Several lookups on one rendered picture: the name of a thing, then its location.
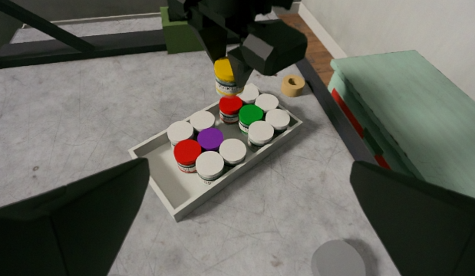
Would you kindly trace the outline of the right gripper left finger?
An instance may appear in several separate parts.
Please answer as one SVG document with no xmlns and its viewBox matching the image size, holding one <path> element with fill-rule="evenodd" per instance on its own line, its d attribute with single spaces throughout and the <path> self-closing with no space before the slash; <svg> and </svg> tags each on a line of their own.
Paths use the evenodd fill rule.
<svg viewBox="0 0 475 276">
<path fill-rule="evenodd" d="M 150 181 L 138 157 L 0 207 L 0 276 L 108 276 Z"/>
</svg>

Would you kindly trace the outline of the red jar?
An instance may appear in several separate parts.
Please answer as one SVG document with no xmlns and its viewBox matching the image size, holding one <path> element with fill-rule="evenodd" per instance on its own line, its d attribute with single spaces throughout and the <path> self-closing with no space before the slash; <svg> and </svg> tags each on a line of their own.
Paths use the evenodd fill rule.
<svg viewBox="0 0 475 276">
<path fill-rule="evenodd" d="M 242 100 L 239 97 L 222 97 L 219 100 L 220 119 L 226 125 L 235 125 L 239 122 L 239 110 Z"/>
<path fill-rule="evenodd" d="M 196 159 L 201 153 L 201 146 L 195 140 L 183 140 L 173 150 L 180 171 L 189 175 L 197 173 Z"/>
</svg>

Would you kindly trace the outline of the yellow-capped jar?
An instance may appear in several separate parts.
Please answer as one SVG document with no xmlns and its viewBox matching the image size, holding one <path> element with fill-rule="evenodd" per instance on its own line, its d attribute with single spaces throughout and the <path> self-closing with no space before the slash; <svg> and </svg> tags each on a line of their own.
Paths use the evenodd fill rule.
<svg viewBox="0 0 475 276">
<path fill-rule="evenodd" d="M 215 62 L 214 72 L 216 75 L 216 91 L 219 95 L 234 98 L 243 93 L 245 86 L 237 86 L 228 55 Z"/>
</svg>

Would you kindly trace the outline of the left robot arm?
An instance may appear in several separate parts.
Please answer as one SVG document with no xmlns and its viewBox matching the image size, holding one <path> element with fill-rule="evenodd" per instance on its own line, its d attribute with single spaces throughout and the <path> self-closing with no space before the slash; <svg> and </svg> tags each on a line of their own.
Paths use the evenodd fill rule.
<svg viewBox="0 0 475 276">
<path fill-rule="evenodd" d="M 290 9 L 294 0 L 260 0 L 259 3 L 261 4 L 260 13 L 267 14 L 272 11 L 272 6 L 279 6 L 285 7 L 285 9 Z M 170 10 L 167 9 L 169 21 L 187 21 L 188 19 L 192 18 L 191 9 L 188 8 L 188 12 L 186 15 L 179 15 L 175 12 L 170 6 L 170 0 L 167 0 L 168 7 Z"/>
</svg>

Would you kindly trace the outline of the tan roll of tape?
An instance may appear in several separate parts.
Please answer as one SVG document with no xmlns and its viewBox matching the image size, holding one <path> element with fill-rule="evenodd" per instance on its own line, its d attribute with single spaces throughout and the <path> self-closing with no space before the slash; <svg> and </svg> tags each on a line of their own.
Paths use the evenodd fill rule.
<svg viewBox="0 0 475 276">
<path fill-rule="evenodd" d="M 304 86 L 305 82 L 300 76 L 290 74 L 282 79 L 281 92 L 288 97 L 298 97 L 302 94 Z"/>
</svg>

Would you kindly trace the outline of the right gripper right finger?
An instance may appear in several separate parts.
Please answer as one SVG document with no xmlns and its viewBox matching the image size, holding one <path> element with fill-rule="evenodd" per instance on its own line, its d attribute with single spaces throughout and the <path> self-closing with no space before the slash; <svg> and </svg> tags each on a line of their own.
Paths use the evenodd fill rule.
<svg viewBox="0 0 475 276">
<path fill-rule="evenodd" d="M 475 276 L 475 198 L 365 161 L 349 182 L 401 276 Z"/>
</svg>

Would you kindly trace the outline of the purple cylinder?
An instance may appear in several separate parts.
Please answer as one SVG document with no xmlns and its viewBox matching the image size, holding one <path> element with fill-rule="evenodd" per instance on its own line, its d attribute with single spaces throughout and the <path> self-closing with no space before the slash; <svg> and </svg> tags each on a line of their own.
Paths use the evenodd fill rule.
<svg viewBox="0 0 475 276">
<path fill-rule="evenodd" d="M 224 139 L 220 130 L 216 128 L 206 128 L 199 133 L 197 141 L 201 146 L 202 153 L 213 151 L 219 154 L 219 146 Z"/>
</svg>

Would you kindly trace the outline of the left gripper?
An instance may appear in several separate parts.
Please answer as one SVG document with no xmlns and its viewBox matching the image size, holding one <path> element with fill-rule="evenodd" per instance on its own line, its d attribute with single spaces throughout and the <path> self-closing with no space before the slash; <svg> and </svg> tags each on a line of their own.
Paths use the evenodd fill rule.
<svg viewBox="0 0 475 276">
<path fill-rule="evenodd" d="M 260 14 L 259 1 L 199 0 L 198 4 L 198 0 L 170 0 L 170 4 L 182 16 L 189 6 L 192 18 L 187 23 L 213 64 L 226 56 L 228 31 L 242 36 L 239 46 L 227 54 L 236 84 L 243 87 L 254 68 L 272 76 L 303 59 L 308 47 L 306 33 L 282 19 L 270 24 L 255 20 Z"/>
</svg>

